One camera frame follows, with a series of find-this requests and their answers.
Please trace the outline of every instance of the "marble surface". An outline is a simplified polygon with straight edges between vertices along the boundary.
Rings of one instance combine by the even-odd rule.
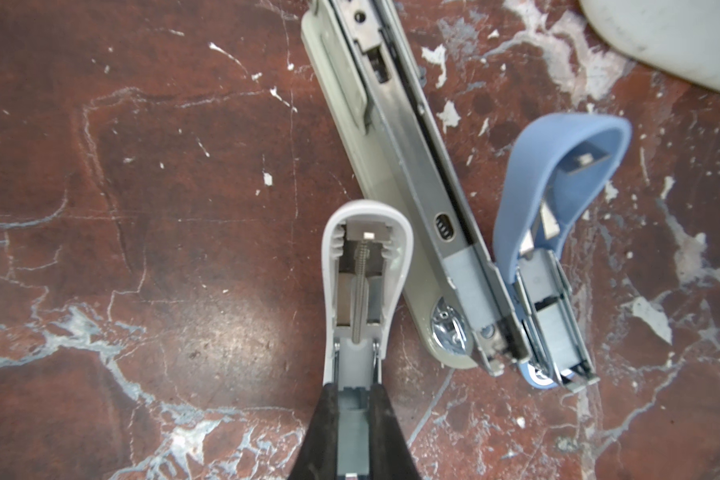
[[[0,478],[287,476],[320,235],[360,197],[306,8],[0,0]],[[720,480],[720,94],[612,52],[573,2],[398,10],[486,238],[531,120],[635,132],[563,259],[596,387],[443,369],[398,309],[385,383],[422,476]]]

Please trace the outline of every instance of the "stapler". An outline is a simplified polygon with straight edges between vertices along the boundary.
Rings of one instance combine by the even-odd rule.
[[[312,0],[302,40],[363,195],[408,219],[403,295],[443,365],[491,376],[518,364],[532,386],[597,380],[560,267],[565,237],[630,140],[626,120],[555,114],[510,155],[496,263],[461,189],[392,0]]]

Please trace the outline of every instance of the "disassembled stapler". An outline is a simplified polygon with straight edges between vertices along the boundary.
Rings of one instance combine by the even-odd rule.
[[[390,206],[356,200],[328,220],[324,386],[289,479],[420,480],[382,385],[412,254],[411,225]]]
[[[302,39],[365,197],[410,221],[416,243],[404,297],[428,351],[492,376],[516,362],[539,388],[595,382],[559,258],[576,218],[621,162],[629,123],[556,114],[529,125],[510,156],[494,264],[393,1],[312,0]],[[339,344],[340,358],[354,348]]]

